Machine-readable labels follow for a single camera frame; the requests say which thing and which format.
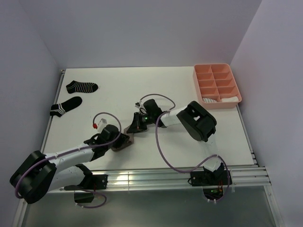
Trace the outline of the taupe sock red cuff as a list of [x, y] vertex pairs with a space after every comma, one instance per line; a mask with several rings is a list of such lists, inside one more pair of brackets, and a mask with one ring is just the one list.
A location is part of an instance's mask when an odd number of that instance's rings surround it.
[[123, 133], [119, 136], [118, 140], [113, 143], [112, 150], [114, 152], [121, 151], [132, 144], [134, 144], [134, 134], [127, 133], [129, 127], [124, 128]]

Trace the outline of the white sock black toe heel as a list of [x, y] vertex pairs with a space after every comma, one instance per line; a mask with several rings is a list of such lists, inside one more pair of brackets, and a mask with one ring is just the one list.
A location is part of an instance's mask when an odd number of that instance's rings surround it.
[[204, 103], [217, 103], [218, 102], [216, 99], [212, 99], [212, 98], [202, 98], [202, 101]]

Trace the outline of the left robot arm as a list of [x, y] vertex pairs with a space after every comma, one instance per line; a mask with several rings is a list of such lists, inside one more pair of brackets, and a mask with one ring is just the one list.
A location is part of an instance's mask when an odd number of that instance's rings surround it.
[[75, 197], [75, 202], [90, 203], [94, 191], [107, 187], [108, 175], [94, 175], [85, 163], [103, 157], [108, 150], [120, 151], [133, 143], [132, 133], [120, 132], [116, 126], [108, 124], [100, 133], [70, 150], [49, 154], [39, 150], [32, 152], [9, 182], [28, 204], [59, 188], [84, 191], [83, 196]]

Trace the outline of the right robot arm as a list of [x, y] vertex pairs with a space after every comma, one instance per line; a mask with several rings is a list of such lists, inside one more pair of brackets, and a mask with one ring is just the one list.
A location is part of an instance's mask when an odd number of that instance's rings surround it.
[[171, 169], [186, 173], [186, 171], [176, 169], [168, 162], [160, 148], [158, 138], [158, 128], [181, 124], [189, 135], [202, 145], [207, 155], [206, 159], [191, 169], [191, 171], [202, 166], [205, 171], [205, 180], [209, 184], [216, 184], [221, 179], [225, 162], [216, 154], [217, 146], [214, 135], [217, 121], [198, 102], [192, 101], [183, 108], [176, 110], [171, 108], [168, 111], [161, 110], [154, 99], [145, 101], [143, 105], [138, 102], [136, 106], [143, 110], [134, 113], [133, 121], [127, 129], [128, 134], [144, 132], [147, 130], [148, 125], [155, 124], [156, 145], [162, 159]]

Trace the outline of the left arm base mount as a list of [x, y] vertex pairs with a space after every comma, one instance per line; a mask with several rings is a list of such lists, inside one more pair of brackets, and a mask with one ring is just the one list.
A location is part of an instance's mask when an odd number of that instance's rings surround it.
[[107, 188], [107, 180], [108, 175], [106, 174], [85, 176], [80, 184], [65, 186], [64, 190], [104, 190]]

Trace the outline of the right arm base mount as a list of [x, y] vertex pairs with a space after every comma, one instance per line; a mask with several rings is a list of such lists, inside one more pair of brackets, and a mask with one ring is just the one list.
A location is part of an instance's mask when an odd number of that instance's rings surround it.
[[230, 172], [223, 170], [220, 174], [215, 175], [209, 171], [193, 171], [187, 181], [191, 186], [219, 186], [231, 185], [232, 178]]

